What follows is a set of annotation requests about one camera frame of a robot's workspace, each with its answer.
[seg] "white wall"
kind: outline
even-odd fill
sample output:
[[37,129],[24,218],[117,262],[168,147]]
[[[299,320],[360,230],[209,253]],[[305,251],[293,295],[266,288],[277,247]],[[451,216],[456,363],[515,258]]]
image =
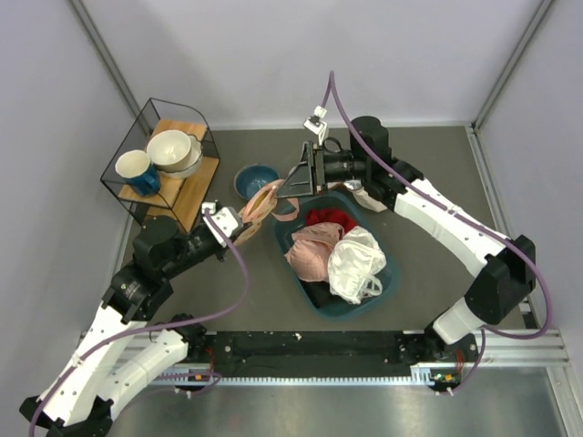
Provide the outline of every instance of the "white wall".
[[140,103],[214,127],[300,127],[331,68],[350,114],[473,121],[538,2],[85,0]]
[[583,3],[561,0],[483,128],[516,232],[537,244],[583,381]]
[[105,292],[125,215],[99,176],[131,118],[63,0],[5,2],[0,58],[0,434],[21,436]]

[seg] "blue laundry basket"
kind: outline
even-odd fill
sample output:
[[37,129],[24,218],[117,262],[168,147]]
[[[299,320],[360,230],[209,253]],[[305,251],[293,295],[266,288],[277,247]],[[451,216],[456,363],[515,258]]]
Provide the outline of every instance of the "blue laundry basket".
[[[273,221],[272,224],[273,235],[278,242],[278,246],[281,249],[282,255],[287,253],[288,250],[290,250],[290,248],[293,246],[292,233],[297,230],[300,230],[305,226],[305,218],[306,215],[308,214],[308,211],[310,211],[310,209],[322,209],[322,208],[337,208],[341,211],[346,212],[354,219],[354,221],[356,221],[358,226],[365,228],[366,230],[373,234],[374,238],[379,243],[379,247],[386,256],[386,266],[384,267],[384,269],[382,269],[379,273],[375,275],[383,284],[383,292],[379,296],[364,299],[360,305],[352,305],[351,303],[348,303],[345,300],[338,299],[330,303],[329,305],[317,308],[312,302],[312,300],[309,298],[308,291],[304,288],[304,285],[295,275],[287,259],[285,259],[283,256],[281,257],[281,259],[282,262],[284,262],[288,266],[291,277],[293,278],[293,280],[295,280],[299,291],[310,303],[310,306],[318,314],[331,320],[352,319],[358,315],[365,313],[368,310],[371,310],[375,306],[378,306],[379,303],[381,303],[382,301],[386,300],[387,298],[394,294],[399,281],[398,268],[394,259],[391,257],[388,250],[386,249],[383,240],[379,239],[378,236],[374,234],[373,229],[363,218],[358,208],[345,195],[337,193],[335,191],[329,191],[326,194],[322,194],[314,198],[300,199],[300,214],[298,215],[298,218],[295,220]],[[290,212],[292,212],[292,206],[288,205],[287,207],[283,208],[281,212],[278,213],[287,214]]]

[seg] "red cloth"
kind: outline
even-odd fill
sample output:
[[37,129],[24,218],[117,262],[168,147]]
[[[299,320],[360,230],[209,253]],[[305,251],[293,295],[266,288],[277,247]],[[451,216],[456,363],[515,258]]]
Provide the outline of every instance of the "red cloth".
[[345,233],[350,232],[356,226],[354,219],[338,208],[310,209],[306,216],[306,226],[323,222],[338,223],[342,225]]

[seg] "pink bra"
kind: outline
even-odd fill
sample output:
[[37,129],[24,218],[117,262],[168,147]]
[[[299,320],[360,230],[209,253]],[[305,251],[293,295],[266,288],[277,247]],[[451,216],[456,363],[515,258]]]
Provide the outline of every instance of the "pink bra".
[[239,211],[239,216],[242,218],[243,223],[251,223],[251,226],[239,235],[235,240],[235,246],[243,244],[255,235],[260,229],[261,223],[270,212],[279,221],[291,221],[298,217],[300,205],[297,198],[288,198],[288,202],[295,207],[295,211],[283,215],[272,213],[273,209],[277,206],[275,193],[282,183],[283,179],[278,179],[265,185],[255,193],[255,196],[253,196],[251,200],[247,202],[247,205]]
[[338,223],[318,223],[291,234],[293,246],[285,254],[295,274],[306,282],[328,281],[328,259],[344,236]]

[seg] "blue mug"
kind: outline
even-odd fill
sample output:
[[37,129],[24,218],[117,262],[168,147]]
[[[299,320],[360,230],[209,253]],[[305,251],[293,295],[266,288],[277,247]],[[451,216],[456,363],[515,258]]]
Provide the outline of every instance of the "blue mug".
[[156,168],[143,150],[131,150],[119,157],[116,172],[140,196],[153,196],[160,191]]

